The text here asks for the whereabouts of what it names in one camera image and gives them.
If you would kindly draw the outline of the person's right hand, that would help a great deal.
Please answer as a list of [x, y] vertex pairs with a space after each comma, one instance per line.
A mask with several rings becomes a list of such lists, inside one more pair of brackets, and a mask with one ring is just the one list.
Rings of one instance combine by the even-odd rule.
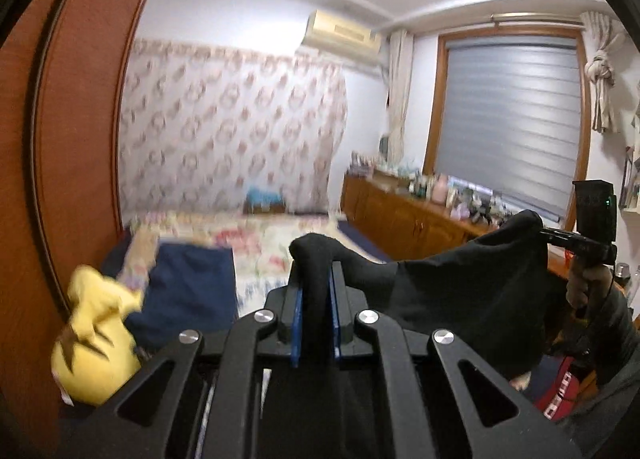
[[613, 278], [606, 265], [589, 263], [575, 257], [566, 285], [566, 299], [573, 309], [595, 309], [608, 296]]

